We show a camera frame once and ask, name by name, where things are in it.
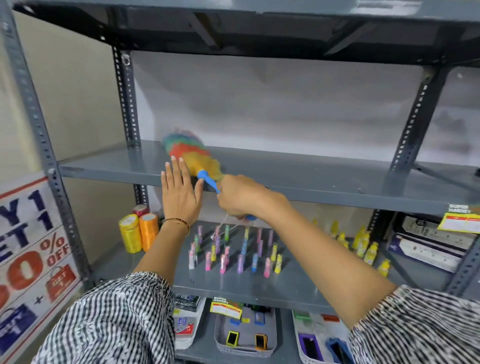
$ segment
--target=blue shopping bag graphic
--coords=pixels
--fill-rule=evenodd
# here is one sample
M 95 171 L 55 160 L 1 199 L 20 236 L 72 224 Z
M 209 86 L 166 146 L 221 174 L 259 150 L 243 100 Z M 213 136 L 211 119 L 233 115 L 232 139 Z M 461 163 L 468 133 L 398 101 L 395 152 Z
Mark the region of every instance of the blue shopping bag graphic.
M 33 325 L 36 315 L 23 303 L 4 312 L 9 315 L 0 321 L 0 355 L 3 355 Z

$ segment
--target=red shopping bag graphic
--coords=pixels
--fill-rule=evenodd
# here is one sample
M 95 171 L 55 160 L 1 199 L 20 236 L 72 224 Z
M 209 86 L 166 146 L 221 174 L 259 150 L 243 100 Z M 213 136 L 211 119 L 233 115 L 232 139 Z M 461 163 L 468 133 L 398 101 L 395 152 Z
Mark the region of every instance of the red shopping bag graphic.
M 58 270 L 55 274 L 52 271 L 52 277 L 47 281 L 46 287 L 50 301 L 54 302 L 58 296 L 60 296 L 73 281 L 77 279 L 75 273 L 70 268 L 70 265 L 63 267 L 57 267 Z

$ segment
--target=bracelet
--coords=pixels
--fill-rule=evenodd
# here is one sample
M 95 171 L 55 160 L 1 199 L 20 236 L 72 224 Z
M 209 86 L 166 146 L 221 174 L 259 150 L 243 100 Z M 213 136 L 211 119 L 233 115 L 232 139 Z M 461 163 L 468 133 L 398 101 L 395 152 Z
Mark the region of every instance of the bracelet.
M 190 234 L 190 226 L 189 226 L 189 224 L 187 224 L 187 222 L 185 220 L 182 220 L 180 218 L 166 218 L 163 222 L 165 223 L 169 220 L 181 222 L 182 224 L 184 224 L 187 227 L 187 235 L 185 235 L 185 236 L 188 236 L 188 234 Z

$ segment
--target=promotional banner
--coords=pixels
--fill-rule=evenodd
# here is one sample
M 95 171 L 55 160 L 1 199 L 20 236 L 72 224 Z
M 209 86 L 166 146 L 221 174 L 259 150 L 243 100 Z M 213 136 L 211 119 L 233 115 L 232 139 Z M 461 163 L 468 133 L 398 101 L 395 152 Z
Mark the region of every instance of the promotional banner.
M 1 187 L 0 364 L 13 363 L 80 288 L 47 178 Z

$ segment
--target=striped sleeve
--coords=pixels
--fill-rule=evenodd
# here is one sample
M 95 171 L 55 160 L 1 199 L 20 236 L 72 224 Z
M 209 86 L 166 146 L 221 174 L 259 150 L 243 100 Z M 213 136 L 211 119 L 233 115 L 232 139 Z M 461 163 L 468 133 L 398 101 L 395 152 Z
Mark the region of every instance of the striped sleeve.
M 173 295 L 150 272 L 109 281 L 77 300 L 33 364 L 172 363 Z
M 350 334 L 356 364 L 480 363 L 480 303 L 400 286 Z

